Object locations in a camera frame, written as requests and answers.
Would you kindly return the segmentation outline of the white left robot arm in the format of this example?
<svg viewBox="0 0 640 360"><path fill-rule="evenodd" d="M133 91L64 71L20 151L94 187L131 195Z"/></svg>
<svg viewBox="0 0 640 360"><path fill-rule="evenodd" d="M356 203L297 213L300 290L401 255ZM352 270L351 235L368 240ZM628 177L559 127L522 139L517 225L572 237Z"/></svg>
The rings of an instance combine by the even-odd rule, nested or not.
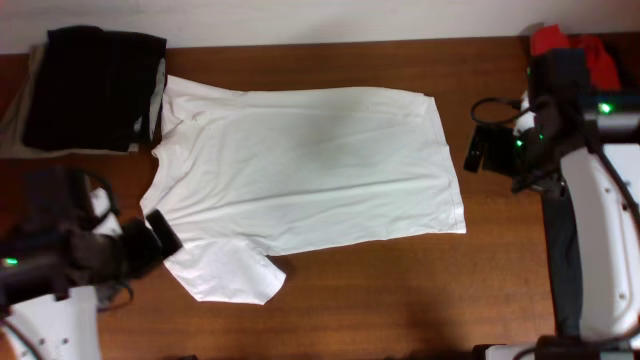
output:
<svg viewBox="0 0 640 360"><path fill-rule="evenodd" d="M178 252L158 210L120 224L102 177L53 167L26 179L28 217L1 241L1 329L18 359L99 359L97 317Z"/></svg>

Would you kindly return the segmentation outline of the white t-shirt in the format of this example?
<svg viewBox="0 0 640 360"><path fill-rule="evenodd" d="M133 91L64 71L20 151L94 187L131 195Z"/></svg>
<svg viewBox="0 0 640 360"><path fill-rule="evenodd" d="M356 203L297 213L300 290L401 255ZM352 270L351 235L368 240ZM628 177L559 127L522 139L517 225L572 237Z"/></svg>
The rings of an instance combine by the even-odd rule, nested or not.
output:
<svg viewBox="0 0 640 360"><path fill-rule="evenodd" d="M166 268L199 301L262 305L273 258L462 234L435 100L380 87L234 91L170 77L143 195L182 242Z"/></svg>

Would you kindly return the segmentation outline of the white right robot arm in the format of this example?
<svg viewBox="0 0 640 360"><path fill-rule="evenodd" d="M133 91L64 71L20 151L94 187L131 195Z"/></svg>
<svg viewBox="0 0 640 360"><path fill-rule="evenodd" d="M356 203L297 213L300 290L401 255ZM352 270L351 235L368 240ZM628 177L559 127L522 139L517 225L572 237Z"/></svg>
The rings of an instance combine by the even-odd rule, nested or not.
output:
<svg viewBox="0 0 640 360"><path fill-rule="evenodd" d="M469 172L507 176L542 200L555 332L478 345L477 359L639 355L639 94L600 90L581 49L531 59L512 117L477 119Z"/></svg>

